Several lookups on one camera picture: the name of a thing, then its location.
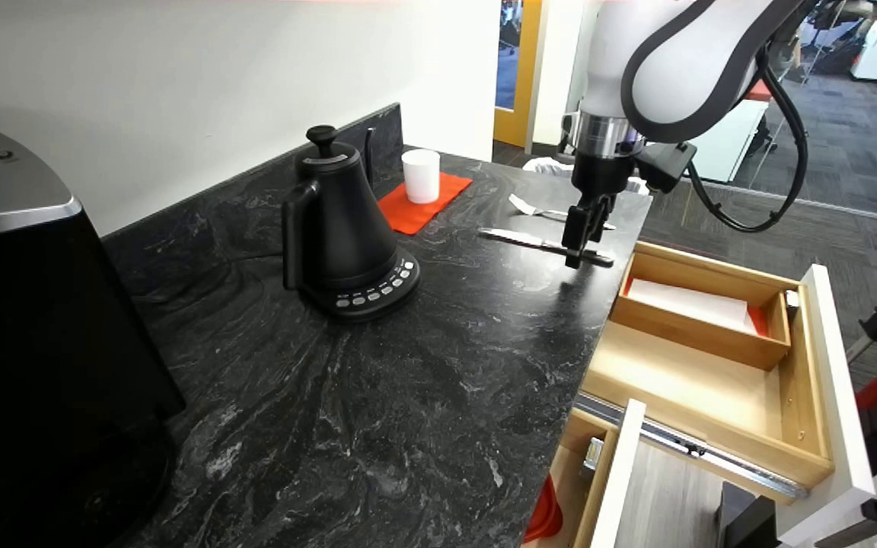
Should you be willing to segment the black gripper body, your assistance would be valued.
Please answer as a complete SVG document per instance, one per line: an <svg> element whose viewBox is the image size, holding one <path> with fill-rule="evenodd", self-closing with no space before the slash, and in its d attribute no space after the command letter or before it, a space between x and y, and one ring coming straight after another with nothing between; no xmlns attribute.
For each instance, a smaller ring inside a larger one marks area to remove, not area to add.
<svg viewBox="0 0 877 548"><path fill-rule="evenodd" d="M576 155L574 185L581 192L581 199L566 212L566 243L588 243L601 237L603 221L615 208L615 196L626 190L626 178L626 160Z"/></svg>

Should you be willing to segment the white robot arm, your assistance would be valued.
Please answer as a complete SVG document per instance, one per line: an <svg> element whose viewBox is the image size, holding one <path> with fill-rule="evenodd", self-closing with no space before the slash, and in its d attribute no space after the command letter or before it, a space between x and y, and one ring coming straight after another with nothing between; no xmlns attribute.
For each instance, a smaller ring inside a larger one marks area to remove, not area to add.
<svg viewBox="0 0 877 548"><path fill-rule="evenodd" d="M568 269L591 260L615 199L633 171L664 190L688 178L704 208L731 232L774 229L803 190L809 163L797 106L766 61L766 46L803 0L603 0L588 32L586 98L563 125L574 147L574 185L560 250ZM755 83L771 89L795 137L795 173L784 204L762 221L728 216L704 190L691 137L721 123Z"/></svg>

